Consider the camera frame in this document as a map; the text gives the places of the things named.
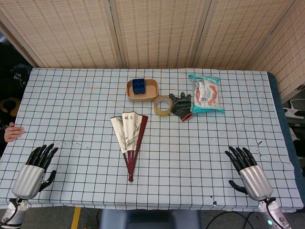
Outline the bare human hand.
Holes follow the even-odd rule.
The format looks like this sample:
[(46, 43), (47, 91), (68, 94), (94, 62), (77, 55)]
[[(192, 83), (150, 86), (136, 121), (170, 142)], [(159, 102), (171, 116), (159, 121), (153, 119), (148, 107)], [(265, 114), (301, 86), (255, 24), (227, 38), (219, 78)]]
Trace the bare human hand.
[(23, 127), (15, 126), (15, 123), (10, 122), (9, 126), (5, 129), (4, 140), (6, 143), (12, 142), (21, 137), (25, 133)]

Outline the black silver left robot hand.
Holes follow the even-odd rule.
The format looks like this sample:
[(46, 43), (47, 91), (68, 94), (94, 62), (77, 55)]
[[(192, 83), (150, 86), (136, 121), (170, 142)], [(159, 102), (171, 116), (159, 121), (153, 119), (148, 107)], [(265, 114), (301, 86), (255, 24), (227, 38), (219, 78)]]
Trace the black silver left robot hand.
[(54, 181), (56, 170), (53, 170), (46, 181), (43, 181), (52, 158), (58, 151), (54, 144), (43, 145), (34, 149), (22, 166), (12, 192), (16, 198), (29, 200), (47, 188)]

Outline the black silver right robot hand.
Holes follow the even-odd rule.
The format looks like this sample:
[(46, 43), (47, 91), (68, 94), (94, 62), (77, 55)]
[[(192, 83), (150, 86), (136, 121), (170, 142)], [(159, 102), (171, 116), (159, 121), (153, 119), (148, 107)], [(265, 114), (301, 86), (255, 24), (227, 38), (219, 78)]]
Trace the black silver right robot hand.
[(225, 154), (230, 158), (233, 166), (240, 175), (244, 186), (237, 185), (234, 181), (229, 180), (229, 184), (236, 190), (246, 195), (251, 199), (262, 201), (271, 197), (273, 189), (265, 172), (257, 164), (252, 153), (245, 147), (234, 148), (229, 146), (229, 150)]

